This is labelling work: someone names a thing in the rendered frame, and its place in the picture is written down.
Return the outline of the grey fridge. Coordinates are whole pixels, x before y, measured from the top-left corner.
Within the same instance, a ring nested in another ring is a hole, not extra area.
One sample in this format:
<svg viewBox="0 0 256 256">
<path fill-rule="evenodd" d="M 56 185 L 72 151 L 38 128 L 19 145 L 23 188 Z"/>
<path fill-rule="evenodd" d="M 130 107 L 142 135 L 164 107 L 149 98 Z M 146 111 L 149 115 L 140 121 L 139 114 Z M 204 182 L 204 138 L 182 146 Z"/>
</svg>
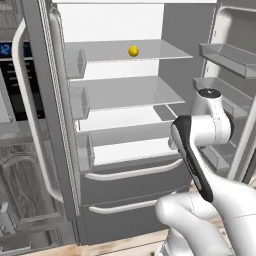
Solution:
<svg viewBox="0 0 256 256">
<path fill-rule="evenodd" d="M 212 3 L 91 3 L 60 2 L 64 42 L 128 41 L 162 39 L 191 55 L 189 59 L 87 62 L 84 77 L 101 80 L 158 76 L 183 103 L 91 110 L 91 122 L 163 122 L 189 111 L 195 94 L 192 80 L 200 76 L 203 61 L 198 45 L 209 38 L 215 6 Z M 168 146 L 174 155 L 160 156 L 104 166 L 93 166 L 90 173 L 112 174 L 158 167 L 182 159 L 171 136 Z"/>
</svg>

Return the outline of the white fridge crisper drawer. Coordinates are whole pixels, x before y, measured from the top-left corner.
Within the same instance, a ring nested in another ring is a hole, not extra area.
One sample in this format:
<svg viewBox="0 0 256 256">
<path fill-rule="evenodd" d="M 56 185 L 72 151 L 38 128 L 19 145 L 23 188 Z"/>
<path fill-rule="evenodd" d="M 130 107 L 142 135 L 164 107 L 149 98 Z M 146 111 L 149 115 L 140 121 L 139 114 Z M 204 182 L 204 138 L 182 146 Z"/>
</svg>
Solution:
<svg viewBox="0 0 256 256">
<path fill-rule="evenodd" d="M 79 135 L 90 137 L 95 166 L 176 154 L 168 146 L 171 121 L 163 122 L 76 122 Z"/>
</svg>

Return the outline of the glass fridge shelf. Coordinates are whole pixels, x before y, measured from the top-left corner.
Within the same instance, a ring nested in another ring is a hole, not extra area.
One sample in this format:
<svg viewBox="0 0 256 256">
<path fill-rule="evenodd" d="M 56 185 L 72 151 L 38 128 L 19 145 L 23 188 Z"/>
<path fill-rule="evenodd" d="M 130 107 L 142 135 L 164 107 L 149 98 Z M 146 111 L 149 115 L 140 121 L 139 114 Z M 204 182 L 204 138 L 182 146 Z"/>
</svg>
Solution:
<svg viewBox="0 0 256 256">
<path fill-rule="evenodd" d="M 139 48 L 139 54 L 131 57 L 128 49 Z M 191 55 L 162 39 L 67 42 L 66 49 L 82 49 L 87 62 L 112 62 L 132 60 L 189 59 Z"/>
<path fill-rule="evenodd" d="M 85 91 L 91 110 L 183 103 L 160 77 L 80 80 L 70 82 L 71 92 Z"/>
</svg>

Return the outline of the clear fridge door bin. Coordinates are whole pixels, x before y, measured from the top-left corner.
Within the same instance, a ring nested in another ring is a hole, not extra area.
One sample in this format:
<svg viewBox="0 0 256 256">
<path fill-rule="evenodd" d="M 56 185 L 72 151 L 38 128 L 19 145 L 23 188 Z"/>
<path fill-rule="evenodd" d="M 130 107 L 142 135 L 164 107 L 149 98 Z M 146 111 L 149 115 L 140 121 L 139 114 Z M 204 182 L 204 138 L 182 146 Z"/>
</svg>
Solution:
<svg viewBox="0 0 256 256">
<path fill-rule="evenodd" d="M 206 77 L 194 78 L 193 85 L 197 90 L 203 88 L 218 90 L 223 97 L 223 107 L 235 119 L 243 119 L 247 116 L 252 99 L 230 84 L 219 78 Z"/>
<path fill-rule="evenodd" d="M 69 79 L 80 79 L 84 77 L 87 62 L 82 49 L 66 49 L 65 64 Z"/>
<path fill-rule="evenodd" d="M 70 89 L 71 109 L 74 120 L 87 119 L 90 111 L 90 102 L 85 87 Z"/>
<path fill-rule="evenodd" d="M 205 76 L 218 76 L 224 68 L 245 79 L 256 79 L 256 54 L 229 44 L 200 44 Z"/>
<path fill-rule="evenodd" d="M 230 143 L 207 146 L 201 148 L 200 152 L 216 174 L 227 176 L 235 153 L 235 148 Z"/>
<path fill-rule="evenodd" d="M 77 153 L 80 171 L 90 173 L 94 166 L 94 149 L 91 135 L 87 132 L 76 135 Z"/>
</svg>

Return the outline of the grey left fridge door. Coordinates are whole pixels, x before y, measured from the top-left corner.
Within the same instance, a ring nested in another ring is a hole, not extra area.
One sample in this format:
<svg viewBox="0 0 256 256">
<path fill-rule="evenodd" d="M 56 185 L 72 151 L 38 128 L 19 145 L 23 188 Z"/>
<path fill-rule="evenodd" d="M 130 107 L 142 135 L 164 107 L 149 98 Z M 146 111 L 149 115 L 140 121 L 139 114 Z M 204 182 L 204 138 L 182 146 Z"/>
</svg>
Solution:
<svg viewBox="0 0 256 256">
<path fill-rule="evenodd" d="M 87 91 L 71 86 L 85 70 L 85 55 L 65 46 L 61 14 L 52 0 L 21 3 L 38 87 L 29 118 L 36 153 L 46 173 L 55 168 L 48 190 L 63 204 L 67 219 L 75 221 L 82 215 L 83 179 L 94 164 L 91 134 L 77 131 L 78 121 L 89 114 Z"/>
</svg>

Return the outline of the black wall oven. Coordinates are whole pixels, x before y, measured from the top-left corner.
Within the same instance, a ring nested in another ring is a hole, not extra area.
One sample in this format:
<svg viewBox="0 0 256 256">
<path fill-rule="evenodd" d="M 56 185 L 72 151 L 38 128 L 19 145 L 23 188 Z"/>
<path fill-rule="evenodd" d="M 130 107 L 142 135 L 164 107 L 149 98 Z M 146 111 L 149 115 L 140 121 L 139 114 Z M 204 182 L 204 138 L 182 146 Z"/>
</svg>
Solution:
<svg viewBox="0 0 256 256">
<path fill-rule="evenodd" d="M 35 66 L 32 57 L 30 43 L 25 41 L 23 43 L 23 55 L 31 92 L 35 102 L 37 117 L 39 119 L 45 118 L 44 108 L 39 91 Z M 22 101 L 16 72 L 12 61 L 12 43 L 10 41 L 0 41 L 0 69 L 3 75 L 7 92 L 11 101 L 14 115 L 17 121 L 24 121 L 27 119 L 24 104 Z"/>
</svg>

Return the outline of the grey fridge door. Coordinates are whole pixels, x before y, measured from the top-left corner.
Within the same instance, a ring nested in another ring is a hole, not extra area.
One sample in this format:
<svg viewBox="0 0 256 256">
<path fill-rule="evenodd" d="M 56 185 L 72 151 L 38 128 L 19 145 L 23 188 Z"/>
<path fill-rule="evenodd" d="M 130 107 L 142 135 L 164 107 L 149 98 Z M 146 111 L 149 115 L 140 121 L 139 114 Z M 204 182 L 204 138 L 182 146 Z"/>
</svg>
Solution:
<svg viewBox="0 0 256 256">
<path fill-rule="evenodd" d="M 77 131 L 78 121 L 89 114 L 87 91 L 71 86 L 85 70 L 85 55 L 65 46 L 61 14 L 52 0 L 21 3 L 38 87 L 29 118 L 36 153 L 46 173 L 55 168 L 48 190 L 63 204 L 67 219 L 75 221 L 82 215 L 83 179 L 94 164 L 91 134 Z"/>
<path fill-rule="evenodd" d="M 256 0 L 217 0 L 209 41 L 202 44 L 229 44 L 256 54 Z M 205 76 L 204 68 L 205 59 L 200 78 L 219 78 L 252 99 L 243 119 L 235 119 L 225 110 L 234 123 L 228 143 L 235 148 L 226 177 L 249 183 L 256 174 L 256 79 L 245 79 L 224 68 L 218 76 Z"/>
</svg>

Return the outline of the grey right fridge door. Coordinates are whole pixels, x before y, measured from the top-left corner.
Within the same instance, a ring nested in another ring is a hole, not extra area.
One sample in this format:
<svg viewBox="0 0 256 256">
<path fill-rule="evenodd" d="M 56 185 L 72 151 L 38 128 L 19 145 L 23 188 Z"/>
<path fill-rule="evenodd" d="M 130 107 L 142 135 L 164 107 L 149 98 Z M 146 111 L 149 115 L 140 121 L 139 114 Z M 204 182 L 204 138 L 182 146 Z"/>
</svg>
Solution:
<svg viewBox="0 0 256 256">
<path fill-rule="evenodd" d="M 256 54 L 256 0 L 217 0 L 209 41 L 202 44 L 229 44 Z M 204 68 L 205 59 L 200 78 L 219 78 L 252 99 L 243 119 L 235 119 L 225 110 L 234 123 L 228 143 L 235 148 L 226 177 L 249 183 L 256 174 L 256 79 L 245 79 L 224 68 L 218 76 L 205 76 Z"/>
</svg>

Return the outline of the yellow lemon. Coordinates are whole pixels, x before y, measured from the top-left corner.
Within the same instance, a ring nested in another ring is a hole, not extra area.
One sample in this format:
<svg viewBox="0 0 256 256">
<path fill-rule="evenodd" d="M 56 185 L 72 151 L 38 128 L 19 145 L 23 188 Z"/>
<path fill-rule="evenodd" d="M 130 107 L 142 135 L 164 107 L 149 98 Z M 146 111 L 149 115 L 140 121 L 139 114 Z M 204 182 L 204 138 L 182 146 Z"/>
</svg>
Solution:
<svg viewBox="0 0 256 256">
<path fill-rule="evenodd" d="M 139 54 L 139 48 L 133 45 L 128 49 L 128 53 L 131 57 L 136 57 Z"/>
</svg>

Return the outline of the grey fridge drawer front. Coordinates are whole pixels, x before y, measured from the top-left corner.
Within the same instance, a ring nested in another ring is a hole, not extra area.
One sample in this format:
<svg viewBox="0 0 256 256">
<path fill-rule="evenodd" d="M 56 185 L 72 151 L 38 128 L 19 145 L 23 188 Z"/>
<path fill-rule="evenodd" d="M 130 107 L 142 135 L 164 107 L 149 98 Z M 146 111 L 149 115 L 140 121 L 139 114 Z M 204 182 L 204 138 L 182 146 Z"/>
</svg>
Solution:
<svg viewBox="0 0 256 256">
<path fill-rule="evenodd" d="M 166 172 L 113 181 L 81 178 L 81 205 L 95 205 L 174 190 L 187 189 L 191 177 L 184 162 Z"/>
<path fill-rule="evenodd" d="M 82 245 L 95 245 L 162 230 L 164 226 L 157 220 L 155 206 L 110 215 L 90 212 L 88 207 L 108 208 L 122 206 L 159 199 L 162 196 L 169 195 L 171 192 L 173 191 L 95 205 L 81 205 L 80 243 Z"/>
</svg>

